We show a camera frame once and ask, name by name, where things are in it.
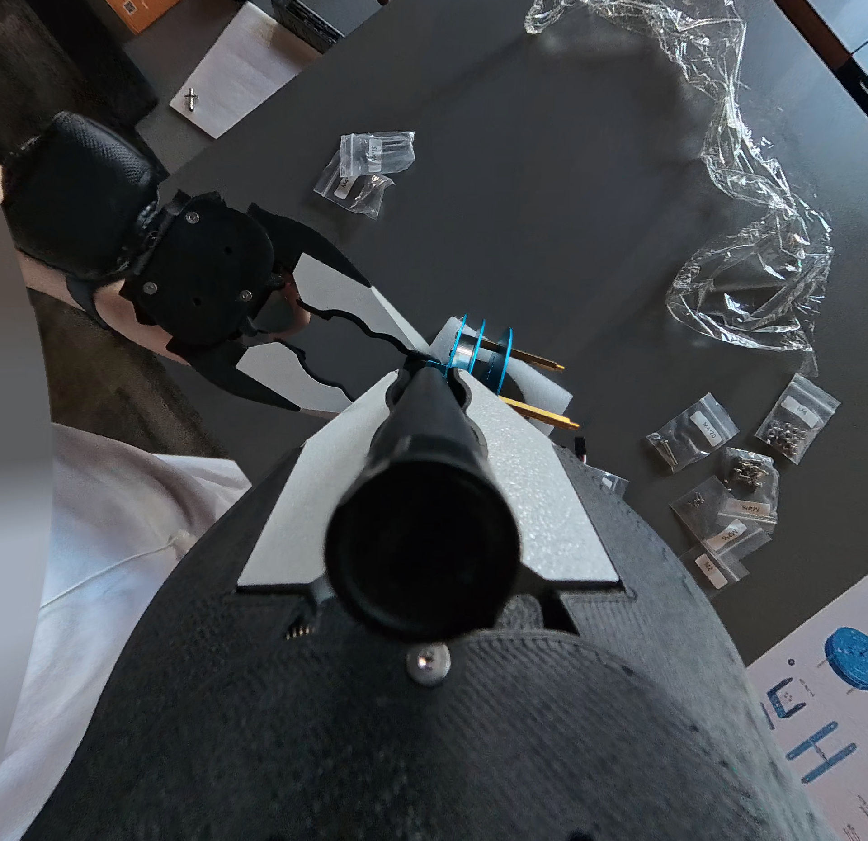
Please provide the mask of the crumpled clear plastic wrap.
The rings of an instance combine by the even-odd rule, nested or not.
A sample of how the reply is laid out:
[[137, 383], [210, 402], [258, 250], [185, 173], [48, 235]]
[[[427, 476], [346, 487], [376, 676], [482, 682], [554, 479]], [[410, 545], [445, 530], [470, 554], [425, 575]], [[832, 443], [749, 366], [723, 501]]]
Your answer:
[[745, 121], [741, 0], [533, 0], [526, 32], [543, 32], [578, 3], [656, 39], [685, 82], [710, 98], [700, 159], [718, 190], [758, 213], [680, 268], [668, 311], [722, 343], [793, 354], [799, 369], [815, 376], [812, 337], [833, 256], [830, 225], [788, 180], [773, 144]]

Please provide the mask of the white paper pad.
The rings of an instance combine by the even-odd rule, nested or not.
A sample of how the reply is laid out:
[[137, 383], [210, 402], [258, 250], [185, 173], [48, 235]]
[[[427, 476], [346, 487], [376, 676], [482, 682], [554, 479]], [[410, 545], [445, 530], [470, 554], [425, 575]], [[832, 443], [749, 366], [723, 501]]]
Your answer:
[[[320, 57], [253, 2], [244, 3], [170, 101], [213, 139], [234, 127]], [[183, 95], [194, 87], [194, 113]]]

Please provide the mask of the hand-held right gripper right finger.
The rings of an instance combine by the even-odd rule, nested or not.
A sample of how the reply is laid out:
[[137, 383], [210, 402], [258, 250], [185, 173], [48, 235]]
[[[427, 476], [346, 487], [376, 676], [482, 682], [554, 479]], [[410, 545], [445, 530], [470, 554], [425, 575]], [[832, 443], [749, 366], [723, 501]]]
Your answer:
[[481, 431], [487, 463], [515, 518], [522, 564], [564, 589], [613, 587], [619, 576], [555, 447], [468, 372], [465, 414]]

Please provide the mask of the zip bag with long screws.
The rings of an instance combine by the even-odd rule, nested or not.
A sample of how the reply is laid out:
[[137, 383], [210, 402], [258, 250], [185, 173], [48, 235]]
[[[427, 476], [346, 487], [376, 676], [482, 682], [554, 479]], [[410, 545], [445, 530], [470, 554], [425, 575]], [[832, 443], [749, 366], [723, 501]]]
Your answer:
[[738, 432], [726, 408], [708, 392], [645, 440], [677, 473], [724, 447]]

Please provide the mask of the zip bag with nuts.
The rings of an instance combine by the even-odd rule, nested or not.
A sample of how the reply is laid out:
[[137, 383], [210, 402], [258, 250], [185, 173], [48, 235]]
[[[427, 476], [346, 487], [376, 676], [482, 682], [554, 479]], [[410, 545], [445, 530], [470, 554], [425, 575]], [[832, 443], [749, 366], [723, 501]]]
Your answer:
[[754, 437], [798, 465], [839, 406], [837, 398], [796, 373]]

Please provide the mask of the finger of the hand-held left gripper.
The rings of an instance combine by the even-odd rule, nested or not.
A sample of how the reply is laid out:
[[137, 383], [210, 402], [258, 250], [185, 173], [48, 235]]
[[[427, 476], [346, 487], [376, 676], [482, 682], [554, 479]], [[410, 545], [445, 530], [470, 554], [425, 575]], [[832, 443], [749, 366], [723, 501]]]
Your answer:
[[406, 355], [430, 357], [429, 344], [374, 286], [302, 253], [293, 270], [299, 304], [324, 319], [341, 317], [366, 336], [385, 340]]
[[302, 413], [342, 413], [353, 398], [311, 372], [303, 351], [279, 340], [245, 349], [235, 368]]

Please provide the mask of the small clear zip bag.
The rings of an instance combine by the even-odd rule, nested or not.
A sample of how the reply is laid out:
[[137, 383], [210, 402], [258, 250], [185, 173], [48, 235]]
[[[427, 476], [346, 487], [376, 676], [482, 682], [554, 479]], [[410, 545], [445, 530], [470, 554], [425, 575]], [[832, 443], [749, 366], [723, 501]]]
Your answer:
[[740, 560], [769, 542], [775, 525], [765, 503], [744, 501], [717, 477], [707, 478], [670, 504], [679, 520], [708, 553]]
[[385, 175], [365, 174], [343, 177], [340, 174], [340, 151], [336, 151], [325, 167], [313, 192], [348, 211], [376, 220], [387, 189], [394, 181]]
[[749, 575], [746, 567], [731, 555], [716, 556], [701, 545], [690, 548], [679, 560], [708, 596], [737, 584]]

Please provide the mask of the black electronic device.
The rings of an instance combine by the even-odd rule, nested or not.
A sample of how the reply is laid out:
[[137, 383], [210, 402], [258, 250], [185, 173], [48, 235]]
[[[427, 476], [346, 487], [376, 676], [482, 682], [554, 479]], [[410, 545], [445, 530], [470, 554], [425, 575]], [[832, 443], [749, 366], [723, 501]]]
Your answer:
[[276, 21], [318, 54], [344, 39], [344, 33], [301, 0], [271, 0], [271, 4]]

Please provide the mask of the person's white shirt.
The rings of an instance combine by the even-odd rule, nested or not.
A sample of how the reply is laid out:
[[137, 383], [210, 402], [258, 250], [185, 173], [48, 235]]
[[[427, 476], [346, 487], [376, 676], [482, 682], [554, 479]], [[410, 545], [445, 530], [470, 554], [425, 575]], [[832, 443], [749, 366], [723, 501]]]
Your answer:
[[151, 454], [53, 425], [50, 547], [1, 767], [1, 838], [57, 787], [121, 651], [193, 544], [251, 488], [231, 460]]

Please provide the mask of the brown wooden divider strip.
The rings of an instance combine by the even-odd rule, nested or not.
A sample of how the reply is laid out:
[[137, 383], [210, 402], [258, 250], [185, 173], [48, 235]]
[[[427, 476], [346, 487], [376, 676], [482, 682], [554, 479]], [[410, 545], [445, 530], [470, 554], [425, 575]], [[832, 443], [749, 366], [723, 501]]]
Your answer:
[[867, 43], [851, 54], [807, 0], [773, 1], [836, 75], [866, 76]]

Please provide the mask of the person's left hand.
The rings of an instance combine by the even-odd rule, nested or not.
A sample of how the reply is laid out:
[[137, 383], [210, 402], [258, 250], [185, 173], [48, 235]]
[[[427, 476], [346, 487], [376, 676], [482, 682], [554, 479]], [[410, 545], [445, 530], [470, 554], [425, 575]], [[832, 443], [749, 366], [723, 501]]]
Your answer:
[[[104, 286], [94, 294], [94, 307], [113, 331], [127, 340], [161, 358], [181, 365], [188, 363], [168, 349], [170, 335], [158, 326], [142, 325], [137, 321], [134, 305], [121, 297], [121, 282]], [[288, 278], [281, 291], [272, 293], [260, 314], [255, 317], [255, 325], [265, 331], [270, 340], [286, 339], [304, 327], [311, 320], [311, 314], [299, 304], [296, 283]]]

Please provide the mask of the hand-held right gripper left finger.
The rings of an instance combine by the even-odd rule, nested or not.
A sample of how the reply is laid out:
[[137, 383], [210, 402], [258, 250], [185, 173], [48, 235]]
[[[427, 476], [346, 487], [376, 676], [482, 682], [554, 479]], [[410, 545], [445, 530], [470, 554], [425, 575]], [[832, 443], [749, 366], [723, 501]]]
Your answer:
[[301, 447], [239, 576], [241, 595], [295, 595], [314, 608], [334, 596], [324, 562], [328, 525], [359, 477], [373, 436], [389, 415], [386, 374]]

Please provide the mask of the printed instruction sheet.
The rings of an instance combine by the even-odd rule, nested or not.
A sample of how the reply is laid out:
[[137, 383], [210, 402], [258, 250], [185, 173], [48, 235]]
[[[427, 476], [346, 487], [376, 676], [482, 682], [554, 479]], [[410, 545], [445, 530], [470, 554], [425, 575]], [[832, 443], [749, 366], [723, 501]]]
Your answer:
[[788, 766], [839, 839], [867, 838], [867, 580], [747, 668]]

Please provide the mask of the black screwdriver handle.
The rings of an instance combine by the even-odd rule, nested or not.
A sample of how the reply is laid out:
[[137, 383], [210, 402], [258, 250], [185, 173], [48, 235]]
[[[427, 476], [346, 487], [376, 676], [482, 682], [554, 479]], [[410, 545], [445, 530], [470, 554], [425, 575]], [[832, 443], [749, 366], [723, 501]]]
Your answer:
[[326, 575], [359, 622], [407, 642], [490, 628], [521, 562], [515, 517], [456, 371], [402, 370], [325, 534]]

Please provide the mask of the person's left forearm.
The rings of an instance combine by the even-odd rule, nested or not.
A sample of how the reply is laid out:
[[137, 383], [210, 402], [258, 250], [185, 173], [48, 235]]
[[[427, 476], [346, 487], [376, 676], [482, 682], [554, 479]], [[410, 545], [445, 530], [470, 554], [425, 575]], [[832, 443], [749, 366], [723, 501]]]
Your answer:
[[34, 260], [19, 249], [15, 249], [16, 259], [24, 277], [26, 288], [35, 293], [47, 295], [70, 307], [82, 310], [81, 304], [71, 296], [65, 276]]

